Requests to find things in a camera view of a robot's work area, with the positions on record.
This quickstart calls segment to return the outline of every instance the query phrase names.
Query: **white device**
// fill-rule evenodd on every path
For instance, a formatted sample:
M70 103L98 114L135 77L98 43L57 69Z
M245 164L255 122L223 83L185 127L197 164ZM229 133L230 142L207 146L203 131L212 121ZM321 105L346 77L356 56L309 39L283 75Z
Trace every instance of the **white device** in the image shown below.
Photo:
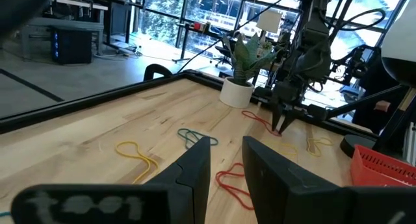
M382 60L399 83L416 88L416 0L409 0L402 15L385 35Z

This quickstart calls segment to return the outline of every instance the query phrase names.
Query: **red rubber band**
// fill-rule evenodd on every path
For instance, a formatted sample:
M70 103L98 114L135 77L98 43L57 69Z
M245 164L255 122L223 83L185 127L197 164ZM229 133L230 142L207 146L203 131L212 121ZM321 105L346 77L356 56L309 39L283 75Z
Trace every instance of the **red rubber band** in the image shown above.
M244 115L244 116L246 116L246 117L248 117L248 118L254 119L254 120L259 121L260 123L262 123L265 126L266 130L269 133L271 133L272 135L274 135L274 136L281 136L281 134L279 134L278 132L271 130L272 129L272 125L268 121L260 118L259 116L256 116L253 112L248 111L248 110L243 110L241 112L241 114Z
M244 190L241 190L240 188L236 188L234 186L230 186L228 184L224 184L223 182L221 182L221 177L224 175L232 175L232 176L237 176L237 177L244 177L245 175L243 173L232 173L230 172L231 170L234 169L235 166L241 166L244 167L241 163L237 162L234 163L233 166L227 170L227 171L219 171L216 175L215 175L215 180L218 183L218 185L220 187L222 187L223 189L225 189L228 193L230 193L233 197L235 197L239 203L247 210L254 210L254 207L250 207L246 204L244 204L244 202L242 201L242 199L235 193L233 192L233 190L242 193L243 195L247 195L248 197L250 197L250 194Z

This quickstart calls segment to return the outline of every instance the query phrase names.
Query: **teal rubber band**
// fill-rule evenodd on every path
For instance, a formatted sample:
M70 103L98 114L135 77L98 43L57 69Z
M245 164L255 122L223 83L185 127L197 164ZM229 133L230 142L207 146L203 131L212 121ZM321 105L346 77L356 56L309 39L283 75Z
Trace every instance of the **teal rubber band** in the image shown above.
M206 136L204 134L201 134L197 131L192 131L190 129L179 129L179 130L177 130L177 134L180 135L180 137L182 137L183 139L185 139L185 148L186 149L189 149L189 147L188 147L189 142L194 145L198 140L201 140L201 138ZM218 140L216 138L213 138L213 137L210 137L210 136L206 136L206 137L209 137L211 146L218 145Z
M6 217L6 216L11 216L12 214L10 212L0 212L0 218L1 217Z

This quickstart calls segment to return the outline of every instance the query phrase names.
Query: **red basket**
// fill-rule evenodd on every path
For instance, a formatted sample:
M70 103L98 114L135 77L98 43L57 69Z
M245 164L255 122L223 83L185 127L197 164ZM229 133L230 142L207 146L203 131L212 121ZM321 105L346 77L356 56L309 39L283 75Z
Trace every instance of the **red basket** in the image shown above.
M356 145L351 162L354 186L416 186L416 168Z

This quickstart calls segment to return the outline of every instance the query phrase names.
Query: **potted plant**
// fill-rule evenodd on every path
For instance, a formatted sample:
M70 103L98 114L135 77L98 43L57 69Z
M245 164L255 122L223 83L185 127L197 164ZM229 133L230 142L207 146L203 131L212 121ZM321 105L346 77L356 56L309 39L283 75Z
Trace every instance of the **potted plant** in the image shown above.
M271 63L276 54L272 53L273 47L263 50L260 55L257 54L259 49L257 34L254 34L246 44L240 35L234 52L231 50L228 38L224 37L223 40L231 51L234 74L233 77L227 77L224 80L220 100L234 108L246 108L254 91L254 85L247 81L254 77L263 66Z

